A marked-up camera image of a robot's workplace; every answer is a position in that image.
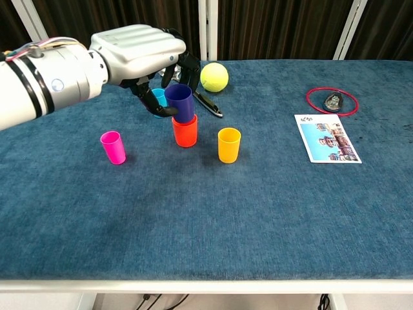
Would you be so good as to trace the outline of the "black pleated curtain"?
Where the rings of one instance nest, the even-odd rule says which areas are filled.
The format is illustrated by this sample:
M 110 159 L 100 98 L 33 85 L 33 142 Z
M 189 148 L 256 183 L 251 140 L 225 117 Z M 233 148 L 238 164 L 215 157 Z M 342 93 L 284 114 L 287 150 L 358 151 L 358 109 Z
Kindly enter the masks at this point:
M 368 0 L 346 58 L 413 61 L 413 0 Z
M 217 58 L 332 59 L 353 0 L 218 0 Z
M 32 0 L 50 37 L 73 37 L 89 46 L 91 35 L 133 24 L 174 28 L 201 57 L 198 0 Z
M 15 50 L 33 41 L 20 12 L 26 13 L 24 0 L 0 0 L 0 51 Z

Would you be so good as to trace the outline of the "yellow tennis ball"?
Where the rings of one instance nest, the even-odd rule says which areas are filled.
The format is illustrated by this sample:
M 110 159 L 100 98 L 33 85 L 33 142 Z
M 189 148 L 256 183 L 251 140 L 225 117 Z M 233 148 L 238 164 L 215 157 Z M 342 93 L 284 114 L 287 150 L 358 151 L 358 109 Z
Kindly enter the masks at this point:
M 206 91 L 221 92 L 229 81 L 227 69 L 220 63 L 209 63 L 201 71 L 201 84 Z

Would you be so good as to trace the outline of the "small dark souvenir charm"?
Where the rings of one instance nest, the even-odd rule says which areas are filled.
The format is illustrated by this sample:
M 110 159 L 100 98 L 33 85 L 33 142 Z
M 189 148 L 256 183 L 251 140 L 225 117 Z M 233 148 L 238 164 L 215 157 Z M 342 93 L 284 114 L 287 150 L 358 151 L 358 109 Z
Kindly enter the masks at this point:
M 332 92 L 323 102 L 323 109 L 327 112 L 341 112 L 343 108 L 343 96 L 340 92 Z

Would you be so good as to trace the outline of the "red plastic cup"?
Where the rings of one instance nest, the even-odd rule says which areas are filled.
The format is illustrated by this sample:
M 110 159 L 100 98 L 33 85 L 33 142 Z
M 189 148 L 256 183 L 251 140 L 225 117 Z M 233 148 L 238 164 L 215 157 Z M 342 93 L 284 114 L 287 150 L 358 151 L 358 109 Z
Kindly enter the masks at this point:
M 187 123 L 179 123 L 172 118 L 175 141 L 180 147 L 189 148 L 197 143 L 197 121 L 197 114 Z

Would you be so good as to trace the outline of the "blue table cloth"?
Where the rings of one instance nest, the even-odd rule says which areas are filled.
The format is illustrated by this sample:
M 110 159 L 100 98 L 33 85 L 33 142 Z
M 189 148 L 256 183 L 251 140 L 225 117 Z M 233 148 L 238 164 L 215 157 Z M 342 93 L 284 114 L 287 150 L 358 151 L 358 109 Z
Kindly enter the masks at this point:
M 111 86 L 0 131 L 0 279 L 413 279 L 413 61 L 225 66 L 224 116 L 198 107 L 189 149 Z M 341 112 L 323 109 L 332 92 Z M 295 114 L 337 115 L 362 163 L 311 163 Z

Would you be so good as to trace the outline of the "picture postcard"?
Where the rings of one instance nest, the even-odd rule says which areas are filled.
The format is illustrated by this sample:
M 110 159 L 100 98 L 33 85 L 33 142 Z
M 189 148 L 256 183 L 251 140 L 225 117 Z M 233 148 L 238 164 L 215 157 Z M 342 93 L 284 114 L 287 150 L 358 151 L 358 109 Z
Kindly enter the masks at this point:
M 362 163 L 337 115 L 295 114 L 294 117 L 311 163 Z

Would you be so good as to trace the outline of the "white frame post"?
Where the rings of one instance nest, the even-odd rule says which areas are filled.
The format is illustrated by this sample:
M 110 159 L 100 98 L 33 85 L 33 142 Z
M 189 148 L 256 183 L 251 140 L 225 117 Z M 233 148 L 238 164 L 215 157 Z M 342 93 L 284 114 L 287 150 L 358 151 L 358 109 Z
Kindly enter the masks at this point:
M 201 59 L 216 61 L 219 0 L 197 0 L 197 2 Z
M 11 0 L 11 2 L 32 41 L 49 38 L 32 0 Z
M 368 0 L 353 0 L 347 20 L 341 32 L 333 60 L 344 60 L 350 48 L 354 34 L 363 15 Z

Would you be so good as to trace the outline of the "light blue plastic cup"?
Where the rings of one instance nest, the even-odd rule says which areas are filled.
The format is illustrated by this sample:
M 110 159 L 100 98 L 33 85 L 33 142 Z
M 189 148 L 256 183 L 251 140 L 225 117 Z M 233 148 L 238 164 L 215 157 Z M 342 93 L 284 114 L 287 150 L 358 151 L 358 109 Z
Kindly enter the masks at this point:
M 153 110 L 154 116 L 156 118 L 162 118 L 162 116 L 157 115 L 155 113 L 155 111 L 156 111 L 155 108 L 160 106 L 163 109 L 166 109 L 168 107 L 168 103 L 166 102 L 166 97 L 165 97 L 165 90 L 162 89 L 162 88 L 153 88 L 152 93 L 153 93 L 153 95 L 154 95 L 154 97 L 156 98 L 156 101 L 157 101 L 156 104 L 153 104 L 153 109 L 152 110 Z

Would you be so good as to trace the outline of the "pink plastic cup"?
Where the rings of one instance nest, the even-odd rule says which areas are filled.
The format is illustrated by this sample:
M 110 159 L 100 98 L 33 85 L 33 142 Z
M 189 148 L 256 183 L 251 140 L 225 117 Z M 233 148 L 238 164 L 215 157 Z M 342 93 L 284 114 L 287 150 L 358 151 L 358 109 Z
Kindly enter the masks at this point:
M 101 135 L 100 142 L 112 164 L 121 165 L 126 161 L 126 152 L 120 133 L 114 130 L 105 132 Z

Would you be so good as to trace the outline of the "orange-yellow plastic cup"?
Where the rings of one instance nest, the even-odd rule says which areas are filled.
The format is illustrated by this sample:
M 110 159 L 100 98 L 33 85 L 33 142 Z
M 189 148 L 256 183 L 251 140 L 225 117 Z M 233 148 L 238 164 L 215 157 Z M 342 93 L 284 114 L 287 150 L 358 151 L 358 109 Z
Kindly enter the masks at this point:
M 239 154 L 241 133 L 235 128 L 226 127 L 217 134 L 218 156 L 223 163 L 234 163 Z

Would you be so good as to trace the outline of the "dark blue plastic cup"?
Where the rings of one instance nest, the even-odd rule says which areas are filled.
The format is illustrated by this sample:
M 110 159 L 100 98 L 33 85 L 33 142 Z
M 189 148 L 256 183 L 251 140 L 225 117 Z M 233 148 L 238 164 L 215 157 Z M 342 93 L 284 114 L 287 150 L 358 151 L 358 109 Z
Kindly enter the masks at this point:
M 192 89 L 184 84 L 174 84 L 165 89 L 166 102 L 169 107 L 174 107 L 178 113 L 174 119 L 178 123 L 188 123 L 194 118 L 194 102 Z

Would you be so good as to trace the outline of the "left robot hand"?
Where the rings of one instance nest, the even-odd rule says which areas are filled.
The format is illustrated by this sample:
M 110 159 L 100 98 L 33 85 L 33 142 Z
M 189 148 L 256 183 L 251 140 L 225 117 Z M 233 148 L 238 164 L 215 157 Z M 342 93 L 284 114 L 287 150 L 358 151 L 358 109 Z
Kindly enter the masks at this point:
M 162 107 L 149 86 L 165 70 L 161 86 L 166 88 L 177 66 L 180 82 L 195 90 L 200 79 L 200 60 L 192 55 L 183 36 L 173 28 L 130 25 L 92 35 L 90 49 L 104 59 L 108 84 L 129 88 L 153 115 L 165 118 L 178 114 L 175 107 Z

